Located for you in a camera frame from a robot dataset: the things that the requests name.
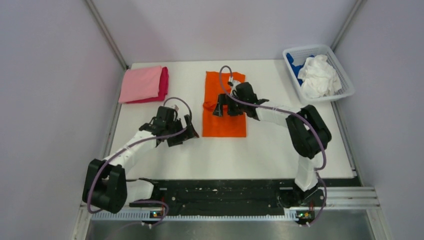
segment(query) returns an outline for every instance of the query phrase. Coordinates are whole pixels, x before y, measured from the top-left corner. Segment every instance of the tabletop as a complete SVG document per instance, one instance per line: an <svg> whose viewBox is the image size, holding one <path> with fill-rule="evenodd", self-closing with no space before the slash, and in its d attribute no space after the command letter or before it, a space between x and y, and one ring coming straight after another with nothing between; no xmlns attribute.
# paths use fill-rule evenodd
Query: tabletop
<svg viewBox="0 0 424 240"><path fill-rule="evenodd" d="M233 72L246 75L259 99L289 107L303 105L292 86L289 71L282 59L177 61L134 63L132 69L151 66L168 68L167 97L180 97L191 107L192 124L200 138L189 139L182 145L168 147L166 142L145 153L129 172L127 178L150 179L292 179L296 176L299 155L295 151L287 128L247 118L247 137L202 137L202 112L205 97L206 71L219 72L223 65ZM111 152L131 139L138 128L156 115L163 102L123 104L113 136ZM177 100L178 115L188 113ZM332 140L326 152L327 165L320 171L322 178L352 178L353 172L330 102L314 104Z"/></svg>

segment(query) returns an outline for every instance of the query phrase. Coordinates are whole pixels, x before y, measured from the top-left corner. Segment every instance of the orange t-shirt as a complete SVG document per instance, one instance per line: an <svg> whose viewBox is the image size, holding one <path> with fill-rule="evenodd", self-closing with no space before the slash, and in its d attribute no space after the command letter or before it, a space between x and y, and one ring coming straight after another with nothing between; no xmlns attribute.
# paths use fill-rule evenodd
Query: orange t-shirt
<svg viewBox="0 0 424 240"><path fill-rule="evenodd" d="M233 72L233 79L240 83L245 82L246 76ZM227 92L231 91L228 85L230 74L222 73L222 81ZM203 103L203 137L237 137L245 138L246 132L246 116L229 116L227 114L227 106L223 107L223 116L214 116L213 112L218 103L218 95L224 91L220 85L220 73L216 71L206 72L206 83L204 86L204 103Z"/></svg>

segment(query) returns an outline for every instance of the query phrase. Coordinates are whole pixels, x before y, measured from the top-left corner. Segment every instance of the white cloth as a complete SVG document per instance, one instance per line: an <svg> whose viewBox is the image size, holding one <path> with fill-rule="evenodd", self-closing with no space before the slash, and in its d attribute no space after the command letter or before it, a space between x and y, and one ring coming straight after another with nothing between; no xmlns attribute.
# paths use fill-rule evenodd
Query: white cloth
<svg viewBox="0 0 424 240"><path fill-rule="evenodd" d="M299 70L297 78L303 80L301 89L309 98L332 96L342 89L340 78L327 58L326 55L308 57Z"/></svg>

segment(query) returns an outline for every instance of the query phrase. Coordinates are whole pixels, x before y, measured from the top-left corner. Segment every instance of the white wall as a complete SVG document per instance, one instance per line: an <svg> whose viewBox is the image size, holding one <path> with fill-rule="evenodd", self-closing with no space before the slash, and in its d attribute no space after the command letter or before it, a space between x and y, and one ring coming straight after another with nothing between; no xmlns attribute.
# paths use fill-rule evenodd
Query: white wall
<svg viewBox="0 0 424 240"><path fill-rule="evenodd" d="M94 0L128 64L281 59L331 45L355 0Z"/></svg>
<svg viewBox="0 0 424 240"><path fill-rule="evenodd" d="M422 239L424 1L370 0L336 55L356 87L341 102L364 180L396 239Z"/></svg>
<svg viewBox="0 0 424 240"><path fill-rule="evenodd" d="M2 0L0 73L0 239L69 239L122 70L82 0Z"/></svg>

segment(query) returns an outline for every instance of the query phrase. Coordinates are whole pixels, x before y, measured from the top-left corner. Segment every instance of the folded pink cloth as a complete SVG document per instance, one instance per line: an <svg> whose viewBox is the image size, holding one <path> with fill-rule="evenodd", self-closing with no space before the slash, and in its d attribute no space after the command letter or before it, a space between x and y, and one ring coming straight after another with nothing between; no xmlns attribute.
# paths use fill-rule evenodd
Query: folded pink cloth
<svg viewBox="0 0 424 240"><path fill-rule="evenodd" d="M165 96L168 94L168 84L169 84L169 75L168 75L168 68L164 66L162 68L162 74L160 75L160 81L159 81L159 93L157 97L150 97L143 100L136 100L136 101L129 101L127 104L142 104L142 103L149 103L149 102L162 102L165 100Z"/></svg>
<svg viewBox="0 0 424 240"><path fill-rule="evenodd" d="M122 80L120 104L159 96L162 67L128 69Z"/></svg>

